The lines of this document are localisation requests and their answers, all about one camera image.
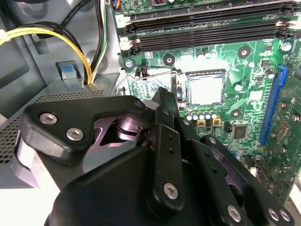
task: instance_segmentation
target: ventilation grille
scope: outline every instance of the ventilation grille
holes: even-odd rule
[[[93,92],[80,92],[80,93],[40,96],[34,103],[96,98],[96,97],[101,97],[103,92],[104,90],[93,91]],[[6,126],[2,131],[0,131],[0,164],[9,163],[11,157],[13,156],[21,117],[22,115],[19,115],[8,126]]]

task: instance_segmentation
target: capacitor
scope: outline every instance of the capacitor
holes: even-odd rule
[[[271,137],[274,138],[274,139],[276,139],[276,138],[277,138],[277,133],[272,132],[272,133],[271,133]]]
[[[203,120],[205,118],[204,113],[198,112],[198,119]]]
[[[287,148],[286,148],[285,145],[282,146],[282,152],[283,152],[283,153],[287,153]]]
[[[197,56],[197,58],[198,58],[198,60],[204,60],[204,59],[205,59],[205,57],[204,57],[203,54],[199,54],[199,55]]]
[[[282,109],[286,108],[286,102],[285,101],[281,101],[280,108],[282,108]]]
[[[212,119],[216,119],[217,118],[217,114],[215,113],[215,111],[210,111],[210,115]]]
[[[187,119],[188,121],[191,121],[191,120],[192,120],[192,115],[191,115],[191,113],[189,113],[189,112],[186,113],[186,119]]]
[[[284,51],[284,52],[288,52],[292,49],[292,44],[290,42],[287,42],[287,43],[284,43],[282,46],[281,46],[281,50]]]
[[[140,72],[136,72],[136,73],[135,73],[135,79],[139,79],[140,76],[141,76],[141,73],[140,73]]]
[[[269,79],[273,79],[275,77],[275,73],[273,73],[270,69],[265,70],[264,75],[267,76]]]
[[[235,91],[239,92],[239,91],[241,91],[241,89],[242,89],[242,86],[239,83],[234,84],[234,90]]]
[[[293,121],[300,121],[300,115],[298,115],[298,114],[292,115],[292,120]]]
[[[209,111],[204,111],[204,116],[205,116],[205,119],[210,119],[211,118],[211,115],[210,115]]]
[[[193,112],[193,113],[192,113],[192,119],[193,119],[193,120],[198,120],[198,114],[195,113],[195,112]]]
[[[186,107],[186,103],[182,102],[180,103],[180,108],[185,108]]]
[[[210,59],[211,58],[211,53],[205,53],[205,58]]]

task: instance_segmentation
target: green circuit board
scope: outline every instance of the green circuit board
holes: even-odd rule
[[[261,182],[283,203],[301,167],[301,127],[277,109],[268,130],[277,138],[261,145],[261,131],[281,65],[289,74],[279,101],[285,99],[290,114],[301,112],[301,43],[281,38],[287,33],[275,27],[299,20],[294,7],[287,0],[121,0],[113,10],[124,94],[151,100],[159,87],[173,92],[200,137],[213,134],[239,160],[250,154]]]
[[[261,175],[268,189],[283,203],[301,168],[301,41],[295,40],[286,58],[289,73],[280,91]]]
[[[284,52],[279,50],[282,42],[278,39],[260,40],[251,42],[242,42],[226,45],[214,45],[202,48],[170,50],[162,52],[146,53],[141,56],[132,57],[131,60],[139,65],[143,60],[147,60],[150,67],[154,67],[153,73],[164,72],[163,57],[166,54],[175,56],[175,68],[182,69],[182,75],[176,76],[177,83],[182,84],[183,96],[186,93],[187,86],[186,73],[191,71],[207,71],[224,69],[223,73],[223,91],[222,102],[218,105],[188,106],[183,108],[181,115],[187,113],[205,112],[214,110],[221,119],[219,126],[198,128],[198,121],[191,121],[199,134],[212,133],[231,152],[242,154],[254,154],[257,158],[264,156],[262,147],[258,142],[258,136],[261,131],[262,119],[265,113],[265,107],[269,98],[270,87],[273,82],[264,75],[265,67],[262,64],[269,64],[269,69],[277,73],[278,65],[282,64]],[[246,58],[240,58],[238,55],[242,47],[248,46],[252,50]],[[159,87],[172,90],[174,78],[170,74],[150,78],[146,81],[128,79],[126,89],[133,96],[141,99],[151,99]],[[240,84],[242,89],[236,91],[235,84]],[[211,95],[200,92],[202,98]],[[233,111],[239,110],[239,116],[233,116]],[[229,121],[231,125],[246,125],[246,134],[243,138],[233,138],[231,133],[224,130],[223,123]]]
[[[182,1],[176,0],[173,3],[165,2],[164,4],[156,5],[155,1],[153,0],[124,0],[123,4],[121,5],[120,11],[122,11],[124,14],[127,15],[131,13],[139,13],[139,12],[154,11],[154,10],[161,10],[161,9],[173,9],[178,7],[221,2],[221,1],[222,0],[195,0],[193,2],[190,2],[185,0]]]

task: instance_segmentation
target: black ram slot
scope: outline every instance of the black ram slot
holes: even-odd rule
[[[253,7],[248,9],[236,9],[216,13],[205,13],[197,16],[176,17],[170,19],[156,20],[152,22],[136,23],[133,26],[136,32],[146,32],[149,30],[159,30],[170,27],[190,26],[197,24],[218,22],[224,20],[244,19],[274,15],[280,13],[281,4],[268,5],[266,7]]]
[[[164,33],[161,35],[150,35],[150,36],[140,36],[140,42],[142,45],[157,43],[160,44],[162,42],[169,42],[175,40],[190,40],[190,39],[198,39],[202,37],[214,37],[221,35],[228,35],[235,31],[236,34],[239,33],[247,33],[247,32],[257,32],[260,31],[270,31],[271,33],[275,30],[275,20],[264,21],[259,23],[250,23],[250,24],[238,24],[238,25],[223,25],[212,28],[204,28],[199,30],[189,30],[185,32],[177,32],[177,33]]]
[[[216,45],[221,43],[233,43],[233,42],[244,42],[252,40],[262,40],[262,39],[273,39],[275,37],[274,33],[271,31],[263,32],[253,32],[246,34],[232,34],[217,37],[206,37],[201,39],[185,40],[185,41],[172,41],[165,44],[146,44],[140,43],[141,52],[150,51],[161,51],[170,49],[180,49],[180,48],[194,48],[206,45]]]
[[[153,12],[145,12],[139,13],[135,15],[131,15],[131,21],[135,22],[143,22],[143,21],[153,21],[158,20],[158,18],[173,18],[178,16],[192,16],[202,13],[208,13],[211,11],[212,13],[224,10],[232,10],[232,9],[239,9],[240,7],[244,8],[252,8],[256,6],[268,6],[278,3],[286,3],[292,2],[291,0],[252,0],[245,1],[245,0],[232,0],[231,3],[229,1],[222,1],[217,3],[207,3],[207,4],[200,4],[200,5],[190,5],[185,7],[179,8],[169,8],[164,10],[156,10]]]

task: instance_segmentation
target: silver screw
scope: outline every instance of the silver screw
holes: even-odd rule
[[[189,122],[187,119],[183,119],[183,122],[184,122],[186,125],[190,125],[190,122]]]
[[[257,156],[255,156],[255,160],[256,160],[256,161],[259,161],[259,160],[261,160],[261,155],[257,155]]]
[[[44,113],[41,114],[40,121],[47,125],[53,125],[57,122],[57,117],[51,113]]]
[[[170,198],[170,199],[177,199],[179,196],[178,189],[171,183],[166,183],[163,186],[165,194]]]
[[[126,61],[126,67],[132,67],[134,64],[131,60]]]
[[[166,110],[165,108],[163,108],[162,111],[163,111],[164,114],[169,115],[168,110]]]
[[[271,215],[271,217],[272,217],[275,221],[279,221],[279,217],[278,217],[277,213],[276,213],[274,210],[268,208],[268,212],[269,212],[269,214]]]
[[[134,105],[136,105],[137,107],[143,107],[143,104],[138,100],[135,100]]]
[[[279,210],[279,212],[284,220],[291,221],[290,216],[287,213],[285,213],[284,210]]]
[[[214,144],[216,143],[216,141],[215,141],[215,139],[214,139],[213,137],[210,137],[209,140],[210,140],[212,143],[214,143]]]
[[[84,133],[77,128],[70,128],[66,133],[67,137],[73,141],[80,141],[84,138]]]
[[[228,211],[230,217],[233,218],[233,220],[235,220],[238,223],[241,221],[241,215],[234,206],[232,206],[232,205],[227,206],[227,211]]]

